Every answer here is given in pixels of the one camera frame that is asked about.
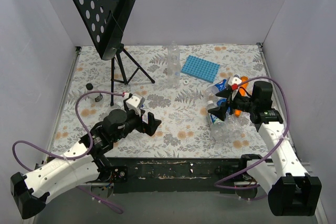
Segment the clear bottle green logo cap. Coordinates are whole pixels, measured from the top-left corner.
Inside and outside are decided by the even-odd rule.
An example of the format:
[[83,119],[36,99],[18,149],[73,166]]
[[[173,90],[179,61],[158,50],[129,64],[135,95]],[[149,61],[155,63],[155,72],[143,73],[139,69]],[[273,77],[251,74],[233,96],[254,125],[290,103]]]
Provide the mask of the clear bottle green logo cap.
[[177,87],[180,81],[181,63],[178,56],[171,56],[167,64],[167,81],[169,85]]

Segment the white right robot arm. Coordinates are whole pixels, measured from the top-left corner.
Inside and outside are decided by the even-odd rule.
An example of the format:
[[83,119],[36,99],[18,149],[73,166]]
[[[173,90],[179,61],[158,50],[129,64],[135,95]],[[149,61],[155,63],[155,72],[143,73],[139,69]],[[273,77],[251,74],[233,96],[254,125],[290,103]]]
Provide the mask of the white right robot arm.
[[289,120],[283,120],[272,108],[273,86],[269,77],[255,77],[252,94],[241,95],[244,85],[238,77],[230,78],[226,89],[217,93],[226,101],[208,112],[222,121],[234,110],[247,112],[257,132],[264,140],[268,153],[264,157],[243,157],[238,171],[214,185],[225,188],[223,182],[239,176],[248,181],[252,178],[267,195],[268,205],[275,216],[313,216],[315,214],[322,184],[318,177],[311,176],[300,163],[290,142],[285,139]]

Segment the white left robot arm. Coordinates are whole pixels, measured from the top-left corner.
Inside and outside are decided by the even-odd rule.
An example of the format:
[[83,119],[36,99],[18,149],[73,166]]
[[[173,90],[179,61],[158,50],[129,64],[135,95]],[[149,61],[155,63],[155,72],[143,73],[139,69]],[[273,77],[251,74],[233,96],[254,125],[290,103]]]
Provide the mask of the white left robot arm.
[[143,114],[144,110],[140,114],[134,110],[112,110],[66,151],[64,158],[55,158],[25,174],[12,175],[10,190],[21,217],[29,219],[37,215],[54,198],[86,182],[121,180],[121,169],[112,166],[105,153],[133,130],[149,136],[155,133],[161,120],[149,112],[147,121],[143,121]]

